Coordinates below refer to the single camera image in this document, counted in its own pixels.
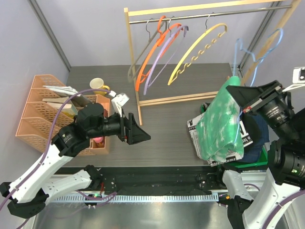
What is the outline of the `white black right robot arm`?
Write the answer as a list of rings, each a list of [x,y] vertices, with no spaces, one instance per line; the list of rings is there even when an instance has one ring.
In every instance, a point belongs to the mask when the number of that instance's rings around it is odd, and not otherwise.
[[[248,194],[237,171],[217,174],[215,183],[229,192],[227,216],[234,229],[273,229],[305,193],[305,112],[294,112],[291,93],[278,81],[226,89],[244,113],[260,115],[278,139],[270,145],[265,180],[256,197]]]

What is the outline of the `yellow plastic hanger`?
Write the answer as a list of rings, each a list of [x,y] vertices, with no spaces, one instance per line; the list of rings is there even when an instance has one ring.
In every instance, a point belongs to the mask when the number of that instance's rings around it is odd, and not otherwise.
[[[210,33],[220,29],[220,32],[213,37],[207,44],[202,46],[202,41],[209,36]],[[207,50],[209,50],[217,41],[223,37],[228,31],[226,23],[218,23],[207,28],[187,49],[182,58],[179,60],[174,70],[172,71],[167,85],[170,86],[179,75],[183,74],[198,58],[200,58]]]

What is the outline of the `green garment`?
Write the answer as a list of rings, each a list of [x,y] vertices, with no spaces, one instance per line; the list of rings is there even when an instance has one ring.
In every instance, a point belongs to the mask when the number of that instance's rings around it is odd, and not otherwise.
[[[196,125],[199,158],[208,162],[225,162],[229,156],[237,160],[244,156],[239,114],[240,106],[227,91],[227,86],[239,86],[237,76],[230,77],[219,89],[203,117]]]

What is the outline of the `white black printed garment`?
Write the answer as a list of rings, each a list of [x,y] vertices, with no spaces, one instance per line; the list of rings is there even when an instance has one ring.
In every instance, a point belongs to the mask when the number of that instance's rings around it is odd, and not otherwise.
[[[240,126],[239,134],[236,133],[236,126],[228,123],[219,131],[215,129],[204,132],[203,117],[204,114],[200,114],[187,121],[187,128],[197,156],[212,167],[242,159],[244,145]]]

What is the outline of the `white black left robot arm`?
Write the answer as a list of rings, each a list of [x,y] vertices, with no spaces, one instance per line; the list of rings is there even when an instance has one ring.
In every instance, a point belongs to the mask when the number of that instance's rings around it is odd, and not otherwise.
[[[86,189],[95,191],[102,183],[98,170],[87,165],[69,177],[48,182],[63,165],[90,146],[96,137],[116,135],[122,142],[134,145],[151,139],[141,129],[132,113],[128,117],[115,113],[104,117],[99,103],[89,103],[75,116],[74,121],[61,128],[48,145],[47,152],[14,182],[3,182],[0,192],[9,203],[11,215],[28,219],[40,213],[52,200],[67,193]]]

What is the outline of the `clear acrylic hanger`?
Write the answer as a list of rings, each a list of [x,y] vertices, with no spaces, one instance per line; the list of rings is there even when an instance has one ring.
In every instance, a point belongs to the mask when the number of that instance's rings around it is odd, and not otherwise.
[[[156,30],[153,35],[150,34],[150,32],[147,30],[147,26],[145,26],[146,31],[149,33],[149,39],[146,43],[146,45],[144,46],[143,50],[141,51],[141,53],[138,55],[138,57],[132,62],[132,64],[129,67],[128,73],[127,73],[127,79],[128,82],[132,82],[135,77],[136,77],[136,73],[139,72],[139,68],[135,71],[135,73],[133,73],[133,67],[136,66],[137,62],[139,61],[139,59],[143,56],[143,54],[145,53],[145,51],[148,49],[149,45],[152,43],[152,41],[154,40],[154,38],[157,36],[157,34],[159,33],[158,30]]]

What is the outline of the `blue denim jeans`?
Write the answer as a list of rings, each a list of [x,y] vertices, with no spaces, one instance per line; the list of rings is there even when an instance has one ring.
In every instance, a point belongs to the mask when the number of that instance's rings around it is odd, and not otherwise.
[[[269,130],[266,121],[260,115],[243,114],[240,131],[244,145],[244,156],[238,160],[243,163],[255,163],[261,156],[263,145],[269,142]]]

